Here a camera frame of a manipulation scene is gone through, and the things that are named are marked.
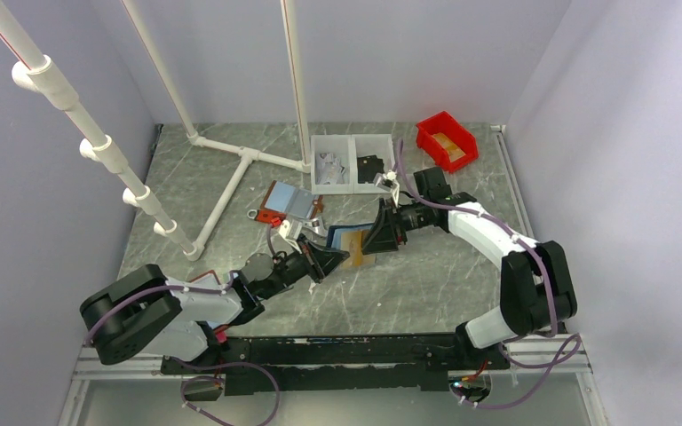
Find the navy blue card holder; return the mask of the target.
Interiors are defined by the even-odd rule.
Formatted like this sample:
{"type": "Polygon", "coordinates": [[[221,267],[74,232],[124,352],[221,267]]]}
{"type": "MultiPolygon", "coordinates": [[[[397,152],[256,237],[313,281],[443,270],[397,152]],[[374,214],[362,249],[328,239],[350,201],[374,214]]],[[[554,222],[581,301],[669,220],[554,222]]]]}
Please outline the navy blue card holder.
{"type": "Polygon", "coordinates": [[[330,249],[344,251],[347,254],[346,267],[374,264],[375,255],[362,253],[362,240],[371,231],[372,224],[332,225],[329,227],[325,246],[330,249]]]}

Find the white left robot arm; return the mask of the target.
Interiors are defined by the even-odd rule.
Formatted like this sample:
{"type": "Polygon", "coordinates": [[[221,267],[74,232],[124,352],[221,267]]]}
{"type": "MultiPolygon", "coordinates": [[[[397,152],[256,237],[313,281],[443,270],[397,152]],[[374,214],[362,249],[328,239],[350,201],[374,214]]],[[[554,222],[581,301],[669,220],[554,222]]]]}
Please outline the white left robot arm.
{"type": "Polygon", "coordinates": [[[149,353],[182,359],[206,373],[219,361],[218,333],[254,320],[266,300],[305,277],[322,282],[348,257],[300,235],[289,253],[250,256],[224,284],[212,272],[186,282],[145,264],[81,303],[83,343],[104,365],[149,353]]]}

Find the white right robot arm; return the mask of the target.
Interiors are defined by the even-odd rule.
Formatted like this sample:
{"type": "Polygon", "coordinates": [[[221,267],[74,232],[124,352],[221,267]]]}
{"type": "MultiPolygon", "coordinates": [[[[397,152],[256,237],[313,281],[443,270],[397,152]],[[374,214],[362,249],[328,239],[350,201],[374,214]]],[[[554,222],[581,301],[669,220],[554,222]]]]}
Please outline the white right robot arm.
{"type": "Polygon", "coordinates": [[[559,323],[577,314],[578,304],[564,249],[556,241],[539,242],[488,213],[470,194],[455,193],[439,167],[415,173],[416,192],[402,204],[395,171],[377,174],[374,183],[390,195],[378,212],[361,249],[364,254],[392,252],[408,232],[435,226],[466,241],[499,271],[499,302],[490,311],[459,325],[454,356],[475,368],[488,348],[559,323]]]}

